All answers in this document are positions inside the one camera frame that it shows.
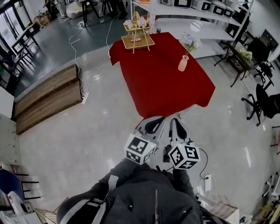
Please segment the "polished floor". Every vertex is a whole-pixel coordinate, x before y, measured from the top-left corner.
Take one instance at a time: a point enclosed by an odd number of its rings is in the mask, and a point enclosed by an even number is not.
[[[128,18],[130,17],[130,5],[127,7]],[[109,26],[112,19],[105,17],[105,23],[100,24],[96,15],[90,12],[87,15],[87,27],[82,28],[83,17],[63,22],[58,16],[54,21],[49,23],[45,28],[35,34],[35,39],[39,44],[39,48],[35,45],[32,52],[35,55],[33,61],[34,67],[26,66],[24,76],[19,81],[15,89],[15,97],[19,96],[26,88],[35,83],[44,74],[62,66],[75,57],[75,52],[69,44],[69,37],[73,37],[71,41],[80,39],[73,46],[77,50],[77,56],[81,56],[87,52],[106,46],[106,36],[109,32]],[[110,35],[108,36],[108,45],[121,39],[121,36],[127,35],[123,27],[124,20],[116,18],[111,26]]]
[[[35,194],[42,198],[32,201],[35,207],[54,210],[66,197],[89,190],[124,158],[128,135],[142,120],[119,63],[112,66],[107,51],[104,47],[78,58],[87,83],[104,66],[89,88],[85,105],[69,108],[20,136],[23,166],[40,181],[40,190]],[[255,93],[259,79],[249,76],[230,88],[235,72],[223,62],[214,67],[218,60],[219,57],[197,60],[216,90],[206,108],[191,107],[182,121],[189,137],[209,156],[205,172],[213,175],[217,194],[226,195],[242,213],[251,214],[261,202],[265,181],[280,168],[277,148],[270,148],[275,136],[271,126],[280,125],[280,115],[265,119],[259,127],[256,117],[247,121],[248,107],[241,98],[248,96],[248,90]],[[280,72],[276,70],[273,74],[275,87],[268,88],[269,95],[280,92]],[[162,163],[171,118],[168,117],[160,139],[160,149],[151,158],[153,168],[171,167]],[[203,193],[203,181],[201,189],[198,184],[206,156],[201,155],[202,161],[189,170],[189,175],[195,192]],[[215,190],[213,185],[209,194]]]

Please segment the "wooden platform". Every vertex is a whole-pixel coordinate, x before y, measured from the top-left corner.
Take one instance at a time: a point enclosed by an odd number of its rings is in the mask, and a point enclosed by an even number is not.
[[[41,83],[16,104],[17,134],[80,102],[80,80],[74,65]]]

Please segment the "flower arrangement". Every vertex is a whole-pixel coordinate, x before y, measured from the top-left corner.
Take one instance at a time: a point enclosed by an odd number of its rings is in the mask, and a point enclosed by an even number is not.
[[[252,60],[252,52],[251,51],[246,51],[244,49],[240,49],[240,54],[246,58],[247,60]]]
[[[184,33],[181,38],[181,42],[185,47],[185,56],[191,53],[193,50],[196,50],[202,47],[202,42],[198,38],[193,38],[190,34]]]

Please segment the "blue chair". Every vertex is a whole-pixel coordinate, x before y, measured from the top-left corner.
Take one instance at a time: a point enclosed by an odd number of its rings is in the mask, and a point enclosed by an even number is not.
[[[37,199],[40,197],[26,198],[24,192],[29,192],[30,190],[23,190],[23,183],[39,183],[38,181],[21,181],[16,175],[28,176],[28,174],[13,174],[7,170],[0,170],[0,189],[8,194],[14,191],[23,201],[30,199]]]

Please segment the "electrical outlet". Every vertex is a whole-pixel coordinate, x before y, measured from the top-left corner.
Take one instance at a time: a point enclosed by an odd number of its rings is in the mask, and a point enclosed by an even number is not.
[[[86,101],[87,101],[87,99],[88,99],[88,95],[89,95],[89,92],[86,92],[86,93],[84,94],[84,98],[83,98],[82,104],[85,104],[85,103],[86,103]]]
[[[212,175],[211,174],[207,174],[204,176],[204,178],[207,178],[206,180],[204,180],[204,191],[210,191],[212,189]]]

